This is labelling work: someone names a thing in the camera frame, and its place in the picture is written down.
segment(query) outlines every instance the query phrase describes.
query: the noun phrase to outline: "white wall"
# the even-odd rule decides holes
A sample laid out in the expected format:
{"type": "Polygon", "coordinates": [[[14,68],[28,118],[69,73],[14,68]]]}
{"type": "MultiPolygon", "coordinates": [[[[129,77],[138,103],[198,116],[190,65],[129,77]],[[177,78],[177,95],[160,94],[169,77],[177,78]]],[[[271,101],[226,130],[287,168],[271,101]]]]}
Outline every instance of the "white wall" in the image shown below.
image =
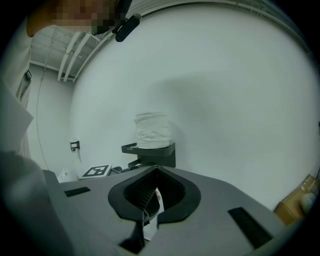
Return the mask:
{"type": "Polygon", "coordinates": [[[177,168],[227,181],[269,209],[319,168],[320,87],[272,23],[216,5],[156,12],[110,42],[77,82],[72,135],[83,172],[135,159],[136,114],[169,116],[177,168]]]}
{"type": "Polygon", "coordinates": [[[49,169],[59,175],[63,168],[73,168],[73,156],[69,145],[69,124],[70,105],[75,85],[71,81],[58,82],[58,72],[46,69],[40,88],[44,68],[31,64],[29,69],[32,82],[27,110],[34,117],[27,130],[30,155],[42,169],[49,169]]]}

